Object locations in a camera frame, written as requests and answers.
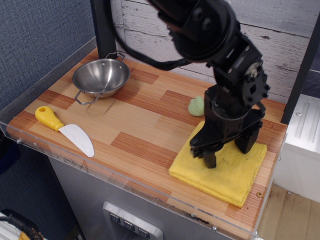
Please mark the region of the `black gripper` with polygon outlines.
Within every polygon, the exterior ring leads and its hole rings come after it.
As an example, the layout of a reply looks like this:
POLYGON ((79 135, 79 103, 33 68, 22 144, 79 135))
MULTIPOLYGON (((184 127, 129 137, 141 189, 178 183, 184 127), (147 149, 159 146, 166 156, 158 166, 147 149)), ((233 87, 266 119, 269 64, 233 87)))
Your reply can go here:
POLYGON ((221 93, 219 86, 205 91, 205 122, 189 142, 193 157, 203 159, 209 169, 217 166, 216 152, 229 142, 235 141, 239 150, 247 154, 258 138, 266 112, 264 105, 258 102, 258 109, 245 108, 241 114, 228 115, 227 107, 235 106, 236 102, 231 97, 219 103, 221 93))

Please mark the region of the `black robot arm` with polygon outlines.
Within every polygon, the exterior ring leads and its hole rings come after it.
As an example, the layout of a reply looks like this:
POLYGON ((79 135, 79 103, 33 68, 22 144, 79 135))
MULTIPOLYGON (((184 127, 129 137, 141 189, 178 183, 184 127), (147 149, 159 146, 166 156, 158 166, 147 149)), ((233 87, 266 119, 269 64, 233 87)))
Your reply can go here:
POLYGON ((153 0, 178 53, 189 63, 206 63, 216 84, 204 94, 202 129, 191 139, 191 153, 216 167, 216 152, 235 142, 246 154, 256 142, 270 86, 262 55, 241 32, 224 0, 153 0))

